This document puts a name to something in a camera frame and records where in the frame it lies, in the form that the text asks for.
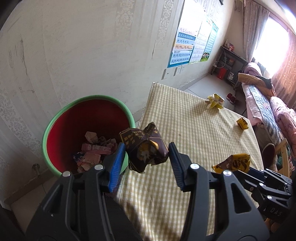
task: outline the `tablecloth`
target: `tablecloth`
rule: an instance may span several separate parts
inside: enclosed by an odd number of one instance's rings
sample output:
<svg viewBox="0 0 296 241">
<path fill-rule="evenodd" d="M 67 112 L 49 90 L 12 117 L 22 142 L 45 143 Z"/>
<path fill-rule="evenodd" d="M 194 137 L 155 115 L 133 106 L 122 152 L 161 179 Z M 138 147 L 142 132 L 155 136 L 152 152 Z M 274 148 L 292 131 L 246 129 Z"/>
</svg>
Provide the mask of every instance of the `tablecloth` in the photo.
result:
<svg viewBox="0 0 296 241">
<path fill-rule="evenodd" d="M 180 153 L 213 171 L 211 166 L 231 154 L 248 153 L 251 167 L 263 169 L 259 146 L 251 127 L 242 130 L 241 115 L 224 109 L 206 109 L 205 100 L 189 93 L 154 83 L 140 128 L 154 122 L 167 145 L 175 142 Z M 168 159 L 147 166 L 145 173 L 127 170 L 117 193 L 124 209 L 144 241 L 177 241 L 181 237 L 190 193 L 177 186 Z M 210 192 L 207 234 L 214 229 L 214 191 Z"/>
</svg>

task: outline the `patterned curtain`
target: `patterned curtain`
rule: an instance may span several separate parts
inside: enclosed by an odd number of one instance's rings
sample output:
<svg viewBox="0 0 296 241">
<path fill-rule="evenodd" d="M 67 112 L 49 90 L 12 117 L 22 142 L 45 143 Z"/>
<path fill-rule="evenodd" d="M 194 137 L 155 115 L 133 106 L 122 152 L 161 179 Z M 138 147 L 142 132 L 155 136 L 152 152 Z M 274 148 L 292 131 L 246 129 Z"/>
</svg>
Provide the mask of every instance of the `patterned curtain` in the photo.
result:
<svg viewBox="0 0 296 241">
<path fill-rule="evenodd" d="M 296 110 L 296 36 L 289 29 L 289 48 L 286 57 L 271 79 L 276 95 Z"/>
<path fill-rule="evenodd" d="M 244 30 L 243 43 L 246 58 L 251 62 L 253 52 L 259 43 L 264 26 L 269 16 L 269 11 L 252 0 L 246 0 L 243 10 Z"/>
</svg>

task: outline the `tile floor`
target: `tile floor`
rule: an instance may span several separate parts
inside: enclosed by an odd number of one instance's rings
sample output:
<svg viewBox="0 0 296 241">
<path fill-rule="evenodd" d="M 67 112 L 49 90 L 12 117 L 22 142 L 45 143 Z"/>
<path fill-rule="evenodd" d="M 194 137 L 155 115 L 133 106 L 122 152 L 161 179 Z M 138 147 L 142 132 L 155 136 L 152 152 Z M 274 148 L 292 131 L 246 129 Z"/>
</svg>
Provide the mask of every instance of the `tile floor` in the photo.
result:
<svg viewBox="0 0 296 241">
<path fill-rule="evenodd" d="M 230 110 L 234 109 L 234 105 L 232 105 L 226 99 L 226 95 L 228 93 L 234 94 L 232 86 L 229 83 L 220 80 L 214 75 L 208 75 L 204 77 L 200 81 L 188 87 L 185 91 L 204 99 L 206 99 L 207 96 L 209 96 L 210 94 L 216 93 L 225 99 L 224 106 L 226 108 Z M 17 218 L 20 227 L 24 232 L 26 231 L 29 222 L 33 217 L 40 202 L 45 197 L 46 193 L 49 191 L 56 180 L 57 178 L 53 177 L 52 179 L 45 182 L 43 184 L 43 187 L 40 185 L 11 205 L 12 211 L 14 212 L 15 217 Z"/>
</svg>

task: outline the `bright window light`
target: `bright window light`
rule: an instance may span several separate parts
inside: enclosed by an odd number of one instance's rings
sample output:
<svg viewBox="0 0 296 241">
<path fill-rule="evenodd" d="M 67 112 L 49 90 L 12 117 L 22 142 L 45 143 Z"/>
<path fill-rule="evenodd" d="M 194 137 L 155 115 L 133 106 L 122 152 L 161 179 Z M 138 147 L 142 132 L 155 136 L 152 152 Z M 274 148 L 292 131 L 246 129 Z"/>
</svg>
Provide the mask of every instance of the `bright window light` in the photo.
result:
<svg viewBox="0 0 296 241">
<path fill-rule="evenodd" d="M 253 57 L 273 76 L 281 66 L 288 46 L 288 31 L 272 18 L 268 18 Z"/>
</svg>

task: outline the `green and red bucket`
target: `green and red bucket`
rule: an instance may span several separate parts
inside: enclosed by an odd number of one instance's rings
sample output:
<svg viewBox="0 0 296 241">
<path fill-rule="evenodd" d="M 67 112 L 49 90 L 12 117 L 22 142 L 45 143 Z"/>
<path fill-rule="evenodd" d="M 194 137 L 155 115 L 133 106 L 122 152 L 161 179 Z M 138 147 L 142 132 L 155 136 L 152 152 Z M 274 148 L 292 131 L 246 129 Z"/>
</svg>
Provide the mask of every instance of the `green and red bucket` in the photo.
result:
<svg viewBox="0 0 296 241">
<path fill-rule="evenodd" d="M 129 127 L 135 128 L 130 110 L 120 100 L 111 96 L 93 95 L 83 97 L 61 109 L 49 122 L 42 139 L 45 163 L 55 176 L 64 171 L 77 171 L 73 154 L 81 150 L 86 142 L 87 131 L 96 132 L 98 137 L 115 138 Z M 128 166 L 125 154 L 122 173 Z"/>
</svg>

